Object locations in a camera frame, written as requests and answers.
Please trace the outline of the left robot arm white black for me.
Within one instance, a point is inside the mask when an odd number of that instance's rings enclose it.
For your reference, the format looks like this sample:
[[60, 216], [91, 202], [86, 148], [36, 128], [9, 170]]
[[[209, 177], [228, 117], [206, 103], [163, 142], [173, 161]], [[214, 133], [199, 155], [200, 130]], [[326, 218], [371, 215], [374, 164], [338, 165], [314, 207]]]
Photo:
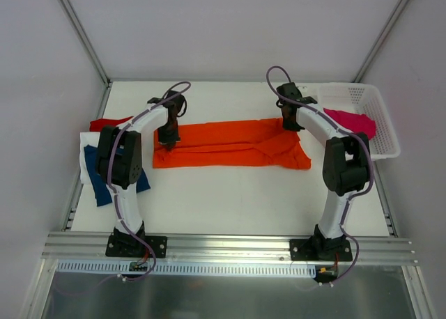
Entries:
[[171, 150], [180, 141], [178, 118], [186, 106], [181, 92], [169, 90], [161, 98], [151, 98], [140, 114], [123, 124], [101, 129], [95, 171], [106, 184], [116, 213], [107, 256], [137, 257], [148, 252], [137, 200], [137, 181], [143, 172], [142, 134], [156, 132], [161, 146]]

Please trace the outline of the orange t shirt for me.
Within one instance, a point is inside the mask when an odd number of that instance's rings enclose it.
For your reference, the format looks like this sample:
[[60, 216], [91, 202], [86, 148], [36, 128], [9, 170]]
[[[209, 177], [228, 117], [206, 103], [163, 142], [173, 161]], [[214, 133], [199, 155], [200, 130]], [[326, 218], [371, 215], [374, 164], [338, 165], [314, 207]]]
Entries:
[[311, 159], [296, 132], [282, 119], [237, 120], [181, 125], [180, 141], [171, 150], [154, 138], [153, 168], [201, 166], [280, 166], [309, 170]]

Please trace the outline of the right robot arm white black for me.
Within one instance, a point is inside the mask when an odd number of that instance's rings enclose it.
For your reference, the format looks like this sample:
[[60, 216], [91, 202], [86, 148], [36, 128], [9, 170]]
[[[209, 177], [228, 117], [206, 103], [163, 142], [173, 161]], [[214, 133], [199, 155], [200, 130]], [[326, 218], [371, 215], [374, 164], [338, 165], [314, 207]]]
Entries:
[[304, 97], [295, 83], [282, 84], [275, 92], [284, 129], [306, 130], [325, 148], [322, 176], [328, 195], [324, 211], [314, 234], [299, 251], [330, 260], [342, 254], [348, 243], [344, 224], [351, 201], [373, 185], [369, 140], [365, 133], [352, 133], [335, 122], [313, 97]]

